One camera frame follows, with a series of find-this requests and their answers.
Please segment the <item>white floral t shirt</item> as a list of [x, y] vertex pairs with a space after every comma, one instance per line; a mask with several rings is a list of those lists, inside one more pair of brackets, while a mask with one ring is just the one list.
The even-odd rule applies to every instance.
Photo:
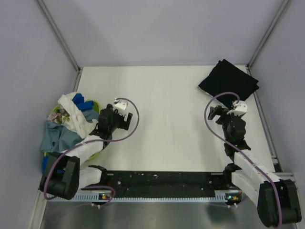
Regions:
[[59, 109], [49, 114], [50, 122], [61, 124], [68, 130], [77, 133], [80, 138], [85, 139], [96, 127], [98, 120], [94, 118], [88, 122], [83, 112], [72, 101], [76, 93], [62, 95], [58, 100]]

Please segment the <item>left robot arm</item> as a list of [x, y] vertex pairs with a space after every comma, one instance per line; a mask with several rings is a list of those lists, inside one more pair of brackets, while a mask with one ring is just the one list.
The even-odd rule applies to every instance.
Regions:
[[50, 153], [39, 185], [45, 199], [60, 197], [70, 200], [86, 186], [93, 184], [97, 189], [107, 186], [108, 178], [102, 174], [102, 167], [80, 167], [110, 142], [115, 142], [112, 137], [115, 130], [129, 130], [132, 114], [125, 112], [127, 107], [128, 101], [123, 98], [116, 99], [114, 104], [107, 104], [106, 108], [100, 110], [93, 131], [84, 140], [63, 152]]

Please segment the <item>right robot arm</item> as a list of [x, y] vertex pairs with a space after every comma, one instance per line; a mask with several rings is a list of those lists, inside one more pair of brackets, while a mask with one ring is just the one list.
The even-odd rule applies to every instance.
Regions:
[[258, 216], [266, 227], [300, 222], [302, 214], [295, 183], [271, 172], [251, 152], [245, 140], [246, 122], [242, 119], [247, 106], [239, 107], [240, 104], [229, 110], [218, 105], [205, 110], [205, 121], [219, 117], [216, 123], [224, 133], [220, 139], [232, 160], [225, 168], [223, 185], [241, 189], [257, 207]]

